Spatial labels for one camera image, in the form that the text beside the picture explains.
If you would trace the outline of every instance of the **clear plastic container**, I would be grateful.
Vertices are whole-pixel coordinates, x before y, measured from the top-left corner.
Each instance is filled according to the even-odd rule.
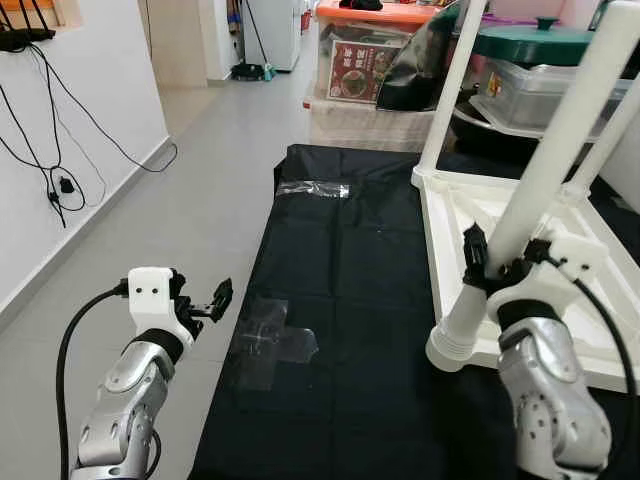
[[[392,112],[375,105],[309,96],[310,143],[331,147],[421,152],[435,112]]]
[[[550,65],[527,70],[504,60],[490,59],[480,81],[478,100],[490,117],[507,128],[543,131],[576,71],[577,67]],[[631,80],[618,81],[598,123],[611,117],[630,85]]]
[[[340,8],[339,3],[320,0],[315,10],[320,39],[314,94],[319,98],[327,97],[335,40],[403,47],[411,35],[441,10],[400,3],[385,3],[379,11],[352,10]]]

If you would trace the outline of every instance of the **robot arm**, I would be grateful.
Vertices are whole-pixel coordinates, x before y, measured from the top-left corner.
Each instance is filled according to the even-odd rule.
[[[129,272],[129,310],[136,338],[98,387],[97,404],[83,423],[72,480],[147,478],[153,424],[167,397],[175,364],[192,348],[203,323],[218,321],[231,302],[231,280],[209,305],[180,296],[184,277],[168,268]]]
[[[534,241],[498,279],[484,278],[484,234],[466,234],[465,282],[484,288],[489,317],[500,325],[498,372],[509,393],[517,465],[526,478],[592,480],[607,466],[611,429],[589,394],[569,329],[561,318],[580,295],[606,249],[563,234]],[[558,269],[544,258],[562,259]]]

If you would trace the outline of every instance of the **clear tape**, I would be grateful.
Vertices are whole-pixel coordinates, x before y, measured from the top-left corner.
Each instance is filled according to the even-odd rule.
[[[269,391],[279,362],[308,364],[318,352],[312,330],[285,325],[288,311],[286,300],[256,297],[241,314],[230,347],[239,390]]]
[[[334,182],[316,182],[313,180],[282,182],[278,185],[276,196],[290,193],[306,193],[326,198],[348,198],[349,185]]]

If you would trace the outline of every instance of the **black tablecloth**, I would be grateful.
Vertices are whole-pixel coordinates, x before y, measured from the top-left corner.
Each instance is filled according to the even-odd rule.
[[[409,184],[416,162],[408,153],[289,147],[278,182],[346,183],[350,195],[275,198],[243,311],[256,298],[287,300],[287,325],[313,330],[319,352],[309,364],[278,363],[270,391],[239,389],[228,354],[192,480],[515,478],[511,406],[497,372],[444,374],[424,354],[434,312]],[[439,167],[513,178],[522,170],[460,155],[443,155]],[[604,182],[593,192],[639,261],[639,217],[618,208]],[[625,398],[593,394],[619,432]],[[637,456],[616,478],[640,478]]]

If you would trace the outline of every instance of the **white refrigerator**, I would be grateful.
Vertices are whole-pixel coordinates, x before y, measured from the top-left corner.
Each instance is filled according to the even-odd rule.
[[[290,72],[300,56],[304,0],[242,0],[245,61],[263,65],[249,5],[269,63],[276,70]]]

